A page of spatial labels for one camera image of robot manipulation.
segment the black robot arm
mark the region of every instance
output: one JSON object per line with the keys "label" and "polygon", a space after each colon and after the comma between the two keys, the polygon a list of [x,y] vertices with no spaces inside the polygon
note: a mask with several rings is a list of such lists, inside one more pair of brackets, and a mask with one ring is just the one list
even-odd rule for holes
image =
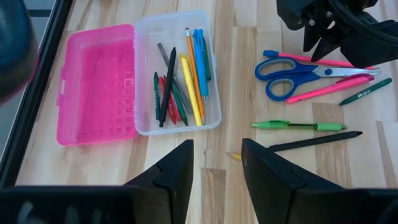
{"label": "black robot arm", "polygon": [[363,68],[398,58],[398,23],[379,22],[363,11],[377,1],[277,0],[277,10],[289,29],[304,27],[304,52],[319,42],[313,62],[340,47],[353,65]]}

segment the orange pencil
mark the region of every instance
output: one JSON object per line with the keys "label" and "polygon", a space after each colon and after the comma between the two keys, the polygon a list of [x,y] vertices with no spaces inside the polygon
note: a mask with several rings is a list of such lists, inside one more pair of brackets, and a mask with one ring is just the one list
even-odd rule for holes
{"label": "orange pencil", "polygon": [[203,102],[202,102],[201,96],[200,96],[200,89],[199,89],[199,82],[198,82],[198,75],[197,75],[197,66],[195,64],[195,56],[193,56],[192,40],[191,40],[191,35],[190,35],[188,27],[185,28],[185,33],[187,35],[187,45],[188,45],[188,50],[189,50],[189,56],[191,58],[193,87],[195,89],[195,95],[197,97],[201,121],[204,124],[205,123],[205,110],[203,109]]}

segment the black marker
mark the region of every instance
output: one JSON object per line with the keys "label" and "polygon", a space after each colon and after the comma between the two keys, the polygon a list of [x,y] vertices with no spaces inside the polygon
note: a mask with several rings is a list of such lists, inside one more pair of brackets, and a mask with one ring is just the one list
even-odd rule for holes
{"label": "black marker", "polygon": [[164,121],[166,120],[167,104],[169,103],[170,90],[172,89],[172,79],[173,79],[174,64],[175,64],[176,56],[177,56],[177,53],[176,53],[175,47],[174,47],[172,50],[172,53],[170,54],[170,62],[169,62],[169,67],[167,69],[167,76],[166,76],[166,85],[164,86],[162,106],[160,107],[159,127],[161,127],[161,128],[163,128]]}

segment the green marker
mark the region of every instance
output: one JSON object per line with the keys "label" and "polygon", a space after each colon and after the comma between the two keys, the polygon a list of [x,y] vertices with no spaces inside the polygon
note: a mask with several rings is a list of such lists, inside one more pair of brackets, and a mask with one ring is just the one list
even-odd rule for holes
{"label": "green marker", "polygon": [[347,129],[347,126],[338,123],[315,123],[315,124],[298,124],[291,123],[290,121],[277,120],[277,121],[266,121],[259,123],[252,123],[252,127],[259,129],[312,129],[316,131],[341,131]]}
{"label": "green marker", "polygon": [[351,103],[353,101],[361,99],[362,97],[367,96],[370,93],[390,84],[391,82],[392,82],[392,78],[386,78],[385,80],[378,82],[378,83],[374,84],[373,86],[370,86],[369,88],[364,89],[361,92],[348,97],[347,99],[343,100],[339,105],[340,106],[347,105],[348,103]]}
{"label": "green marker", "polygon": [[173,91],[175,101],[177,102],[177,108],[178,108],[178,111],[180,112],[181,119],[184,122],[184,124],[186,126],[188,126],[187,115],[185,115],[184,108],[182,107],[182,104],[181,104],[180,96],[178,95],[177,87],[175,86],[174,83],[172,83],[172,91]]}
{"label": "green marker", "polygon": [[203,38],[203,43],[205,44],[205,51],[203,52],[203,58],[205,59],[206,79],[207,81],[210,81],[211,80],[210,63],[209,63],[209,57],[207,55],[207,45],[204,38]]}
{"label": "green marker", "polygon": [[154,88],[155,88],[155,115],[156,120],[159,120],[160,114],[160,99],[159,99],[159,77],[157,76],[157,72],[154,75]]}

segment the table surface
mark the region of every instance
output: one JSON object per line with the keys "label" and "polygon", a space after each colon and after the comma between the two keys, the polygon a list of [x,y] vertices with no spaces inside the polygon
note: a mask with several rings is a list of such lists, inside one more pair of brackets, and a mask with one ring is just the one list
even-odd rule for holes
{"label": "table surface", "polygon": [[[227,152],[240,152],[242,138],[264,146],[319,135],[313,131],[264,131],[255,121],[289,119],[345,123],[364,134],[348,141],[280,152],[284,158],[344,187],[398,187],[398,79],[393,84],[344,107],[338,103],[364,87],[334,93],[296,105],[271,101],[254,67],[262,51],[302,54],[303,30],[286,28],[276,0],[81,0],[75,1],[58,47],[17,185],[121,185],[134,178],[186,139],[195,142],[194,181],[187,223],[256,223],[242,165]],[[68,37],[79,30],[133,24],[142,16],[202,9],[208,13],[217,57],[223,120],[212,130],[97,146],[64,147],[56,140],[57,83]],[[376,19],[398,19],[398,3],[379,1],[368,10]],[[328,58],[343,59],[337,50]],[[398,63],[380,65],[376,81],[396,77]],[[301,86],[303,93],[335,82],[322,79]],[[283,91],[288,86],[277,86]]]}

